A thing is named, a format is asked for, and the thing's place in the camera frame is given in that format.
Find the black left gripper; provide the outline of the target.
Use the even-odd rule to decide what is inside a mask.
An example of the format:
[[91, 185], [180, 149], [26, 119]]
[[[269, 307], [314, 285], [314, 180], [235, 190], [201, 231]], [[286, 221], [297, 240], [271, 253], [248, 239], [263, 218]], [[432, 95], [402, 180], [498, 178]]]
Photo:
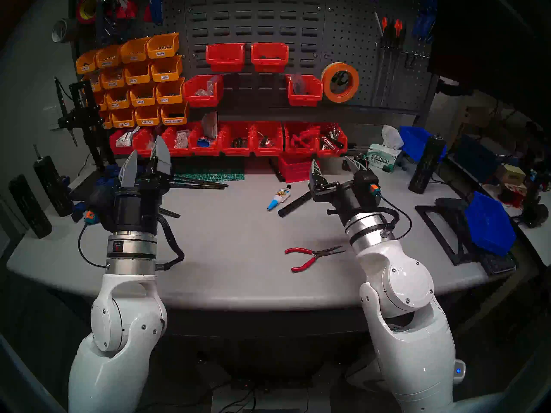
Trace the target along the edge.
[[143, 178], [137, 178], [138, 153], [132, 151], [119, 173], [115, 193], [112, 232], [134, 231], [156, 234], [163, 196], [171, 178], [171, 157], [162, 136], [153, 144]]

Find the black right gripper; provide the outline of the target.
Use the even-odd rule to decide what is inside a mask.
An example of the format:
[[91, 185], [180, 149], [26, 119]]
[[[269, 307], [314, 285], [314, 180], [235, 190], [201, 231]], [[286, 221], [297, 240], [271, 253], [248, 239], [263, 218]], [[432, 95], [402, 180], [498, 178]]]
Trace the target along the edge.
[[[343, 168], [350, 172], [367, 171], [365, 165], [350, 156], [343, 157]], [[343, 226], [357, 214], [374, 211], [381, 201], [378, 193], [357, 187], [353, 181], [327, 182], [316, 159], [310, 164], [309, 189], [314, 202], [333, 206], [327, 214], [337, 215]]]

